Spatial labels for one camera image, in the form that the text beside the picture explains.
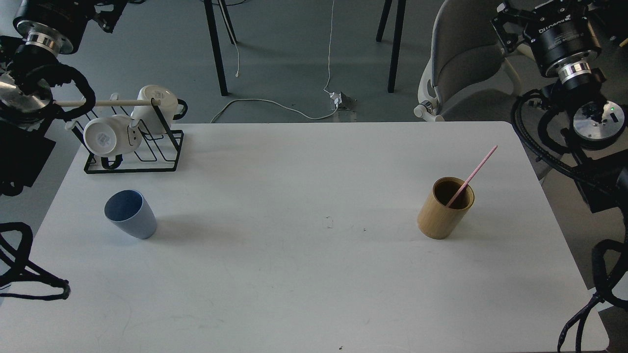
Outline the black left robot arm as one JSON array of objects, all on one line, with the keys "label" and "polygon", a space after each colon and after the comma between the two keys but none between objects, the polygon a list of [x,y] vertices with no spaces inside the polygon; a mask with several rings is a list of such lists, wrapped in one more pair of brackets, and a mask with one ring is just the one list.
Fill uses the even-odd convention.
[{"label": "black left robot arm", "polygon": [[18,36],[1,37],[1,194],[32,187],[55,142],[55,120],[73,124],[96,107],[78,69],[61,63],[76,53],[88,22],[112,33],[126,0],[23,0],[13,19]]}]

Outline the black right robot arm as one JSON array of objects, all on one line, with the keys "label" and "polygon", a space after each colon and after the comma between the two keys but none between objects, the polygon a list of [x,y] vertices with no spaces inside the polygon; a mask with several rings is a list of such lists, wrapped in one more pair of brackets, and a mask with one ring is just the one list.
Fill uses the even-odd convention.
[{"label": "black right robot arm", "polygon": [[627,221],[627,152],[600,159],[586,151],[610,147],[627,129],[627,106],[601,92],[605,76],[590,63],[601,53],[590,7],[601,0],[550,0],[531,11],[508,1],[491,20],[513,53],[529,45],[540,74],[556,83],[516,98],[511,121],[520,140],[552,169],[571,178],[591,212],[618,208]]}]

